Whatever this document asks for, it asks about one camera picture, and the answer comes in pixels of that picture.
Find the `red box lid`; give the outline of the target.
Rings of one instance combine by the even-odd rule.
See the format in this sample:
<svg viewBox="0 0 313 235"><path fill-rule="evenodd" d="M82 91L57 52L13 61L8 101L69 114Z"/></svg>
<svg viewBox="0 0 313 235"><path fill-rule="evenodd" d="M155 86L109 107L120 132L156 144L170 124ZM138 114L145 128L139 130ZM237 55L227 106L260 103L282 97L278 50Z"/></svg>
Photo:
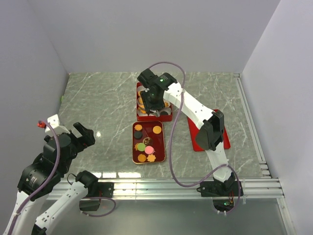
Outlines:
<svg viewBox="0 0 313 235"><path fill-rule="evenodd" d="M215 109L213 117L209 121L204 120L204 127L198 128L196 124L187 118L191 143L195 152L216 150L217 145L223 141L224 149L230 149L231 144L224 124L224 114Z"/></svg>

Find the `silver slotted tongs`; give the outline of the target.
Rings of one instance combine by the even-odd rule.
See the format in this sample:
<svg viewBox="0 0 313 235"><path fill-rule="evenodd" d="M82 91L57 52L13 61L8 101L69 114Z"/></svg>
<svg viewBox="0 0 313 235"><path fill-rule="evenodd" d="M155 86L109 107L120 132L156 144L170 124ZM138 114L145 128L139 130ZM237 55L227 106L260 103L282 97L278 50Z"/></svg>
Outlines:
<svg viewBox="0 0 313 235"><path fill-rule="evenodd" d="M160 116L160 112L157 110L150 110L149 112L147 112L149 117L155 116L155 117L159 117Z"/></svg>

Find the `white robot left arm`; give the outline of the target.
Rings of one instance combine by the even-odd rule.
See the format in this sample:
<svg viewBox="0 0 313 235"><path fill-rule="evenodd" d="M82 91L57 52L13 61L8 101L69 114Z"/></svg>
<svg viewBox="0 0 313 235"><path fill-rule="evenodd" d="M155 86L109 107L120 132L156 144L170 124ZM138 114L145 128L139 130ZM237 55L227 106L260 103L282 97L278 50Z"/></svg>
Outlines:
<svg viewBox="0 0 313 235"><path fill-rule="evenodd" d="M94 131L76 122L73 127L80 137L60 123L53 115L37 126L45 131L45 145L33 163L26 167L18 183L17 199L4 231L6 235L46 235L65 214L85 196L98 192L98 178L88 171L77 174L65 195L43 214L39 211L53 188L68 173L78 153L95 144Z"/></svg>

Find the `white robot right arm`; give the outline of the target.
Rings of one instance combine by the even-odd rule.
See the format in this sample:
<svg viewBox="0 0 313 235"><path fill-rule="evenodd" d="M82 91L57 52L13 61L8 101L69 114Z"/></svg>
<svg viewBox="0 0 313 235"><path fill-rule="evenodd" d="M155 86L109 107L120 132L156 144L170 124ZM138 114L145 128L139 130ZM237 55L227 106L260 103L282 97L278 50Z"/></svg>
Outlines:
<svg viewBox="0 0 313 235"><path fill-rule="evenodd" d="M214 180L213 194L221 196L234 188L241 190L238 175L224 151L224 114L205 107L185 90L184 82L178 82L169 73L158 76L146 69L137 79L145 88L140 94L148 114L160 114L164 101L168 101L179 109L178 114L184 113L198 128L195 140L213 168L210 173Z"/></svg>

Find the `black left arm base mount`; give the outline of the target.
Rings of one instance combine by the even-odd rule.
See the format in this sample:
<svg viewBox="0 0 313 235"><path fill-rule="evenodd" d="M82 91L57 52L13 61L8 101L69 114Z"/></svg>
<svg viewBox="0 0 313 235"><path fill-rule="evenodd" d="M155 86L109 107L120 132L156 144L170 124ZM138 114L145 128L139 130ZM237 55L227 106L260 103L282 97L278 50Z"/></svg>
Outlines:
<svg viewBox="0 0 313 235"><path fill-rule="evenodd" d="M93 186L92 190L86 195L89 199L82 199L79 202L80 210L84 212L94 212L100 208L100 204L104 201L104 197L112 198L114 190L113 182L98 182Z"/></svg>

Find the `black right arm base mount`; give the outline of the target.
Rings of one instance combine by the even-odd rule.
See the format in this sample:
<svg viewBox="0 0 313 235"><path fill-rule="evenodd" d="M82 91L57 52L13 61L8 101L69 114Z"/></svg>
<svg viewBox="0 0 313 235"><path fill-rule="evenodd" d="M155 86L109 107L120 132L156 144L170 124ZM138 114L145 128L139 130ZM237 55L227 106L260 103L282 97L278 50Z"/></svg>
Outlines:
<svg viewBox="0 0 313 235"><path fill-rule="evenodd" d="M229 189L222 188L222 185L215 181L205 181L200 183L197 192L201 197L212 197L213 207L218 213L230 213L235 209L237 203L244 195L242 184L235 181Z"/></svg>

